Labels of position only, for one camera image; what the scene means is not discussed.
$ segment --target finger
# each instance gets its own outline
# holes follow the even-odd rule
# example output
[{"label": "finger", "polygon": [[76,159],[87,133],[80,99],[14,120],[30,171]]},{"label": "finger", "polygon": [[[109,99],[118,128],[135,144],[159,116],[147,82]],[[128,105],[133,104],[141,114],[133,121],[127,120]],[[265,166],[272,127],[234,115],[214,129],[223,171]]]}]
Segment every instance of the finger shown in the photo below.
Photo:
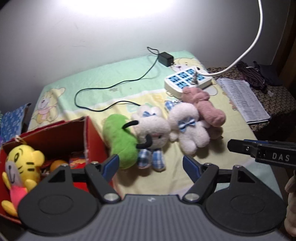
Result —
[{"label": "finger", "polygon": [[285,190],[288,193],[295,192],[296,191],[296,176],[293,175],[289,181],[287,182],[285,186]]},{"label": "finger", "polygon": [[290,234],[293,237],[296,237],[296,227],[291,225],[291,223],[287,219],[285,219],[284,225],[285,225],[285,229],[288,232],[288,234]]},{"label": "finger", "polygon": [[296,205],[296,192],[289,193],[288,195],[288,205]]},{"label": "finger", "polygon": [[289,221],[291,225],[296,227],[296,214],[289,211],[289,208],[287,208],[287,214],[286,219]]},{"label": "finger", "polygon": [[296,214],[296,205],[288,205],[287,207],[288,211],[292,212],[293,214]]}]

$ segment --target book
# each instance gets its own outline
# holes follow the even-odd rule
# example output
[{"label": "book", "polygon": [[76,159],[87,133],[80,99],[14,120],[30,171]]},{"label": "book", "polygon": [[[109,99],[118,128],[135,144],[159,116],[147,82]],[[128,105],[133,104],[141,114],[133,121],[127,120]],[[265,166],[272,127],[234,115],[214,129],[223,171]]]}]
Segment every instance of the book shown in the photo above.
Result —
[{"label": "book", "polygon": [[248,124],[265,122],[270,119],[270,115],[265,111],[248,82],[220,78],[217,83]]}]

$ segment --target bed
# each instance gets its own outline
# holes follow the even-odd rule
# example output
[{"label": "bed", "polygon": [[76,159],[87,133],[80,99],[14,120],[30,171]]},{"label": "bed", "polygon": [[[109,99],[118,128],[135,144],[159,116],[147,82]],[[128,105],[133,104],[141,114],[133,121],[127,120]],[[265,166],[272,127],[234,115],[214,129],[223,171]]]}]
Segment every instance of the bed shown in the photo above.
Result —
[{"label": "bed", "polygon": [[[159,63],[139,81],[124,83],[107,90],[83,91],[77,97],[77,103],[92,109],[103,109],[119,100],[129,100],[138,104],[159,106],[165,116],[165,100],[174,99],[168,96],[164,89],[164,78],[174,71],[179,71],[192,65],[204,68],[202,64],[189,52],[173,52],[175,63],[165,67]],[[113,113],[120,113],[130,117],[137,110],[131,104],[118,104],[104,112],[92,112],[77,108],[74,104],[75,93],[83,88],[107,87],[123,80],[135,79],[143,75],[155,61],[155,56],[145,56],[125,60],[105,66],[87,70],[44,87],[32,115],[29,130],[59,120],[73,120],[81,116],[90,116],[99,133],[102,133],[104,119]],[[249,156],[231,153],[227,150],[230,139],[255,139],[255,135],[238,111],[233,109],[229,99],[222,89],[212,80],[208,89],[211,102],[216,108],[222,109],[227,116],[223,125],[223,138],[211,141],[206,148],[200,148],[195,158],[200,163],[210,162],[220,168],[232,169],[235,164],[246,166],[265,184],[281,196],[276,179],[269,165],[255,163]],[[136,166],[127,170],[119,170],[113,183],[117,192],[124,196],[130,194],[179,194],[182,196],[191,186],[192,181],[182,167],[183,154],[178,143],[169,143],[165,149],[166,170],[163,172],[139,170]],[[227,184],[218,185],[217,189]]]}]

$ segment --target pink plush toy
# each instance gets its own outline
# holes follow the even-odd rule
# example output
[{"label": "pink plush toy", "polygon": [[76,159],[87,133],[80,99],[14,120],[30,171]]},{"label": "pink plush toy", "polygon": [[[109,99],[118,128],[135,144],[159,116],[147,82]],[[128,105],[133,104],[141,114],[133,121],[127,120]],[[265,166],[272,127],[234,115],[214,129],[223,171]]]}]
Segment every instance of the pink plush toy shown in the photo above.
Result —
[{"label": "pink plush toy", "polygon": [[220,127],[225,123],[226,116],[222,110],[216,109],[209,101],[208,92],[199,88],[183,88],[182,101],[194,104],[199,114],[213,127]]},{"label": "pink plush toy", "polygon": [[207,133],[212,140],[216,140],[222,136],[223,128],[221,126],[219,127],[211,126],[205,120],[198,121],[197,124],[201,125],[207,130]]}]

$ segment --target red cardboard box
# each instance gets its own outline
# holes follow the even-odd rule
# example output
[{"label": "red cardboard box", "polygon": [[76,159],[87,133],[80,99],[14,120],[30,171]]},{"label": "red cardboard box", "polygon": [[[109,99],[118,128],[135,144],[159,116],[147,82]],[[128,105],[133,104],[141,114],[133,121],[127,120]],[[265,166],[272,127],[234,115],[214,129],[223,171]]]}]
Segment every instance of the red cardboard box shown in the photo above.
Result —
[{"label": "red cardboard box", "polygon": [[[54,124],[23,133],[20,136],[29,146],[40,150],[46,160],[52,160],[73,152],[84,151],[86,164],[92,161],[103,162],[107,159],[105,145],[95,129],[90,117],[82,117],[72,121],[60,121]],[[0,174],[5,171],[7,154],[21,143],[10,140],[0,149]],[[85,183],[79,183],[79,188],[86,189]],[[9,190],[0,178],[0,202],[10,200]],[[20,220],[9,216],[0,205],[0,216],[13,222]]]}]

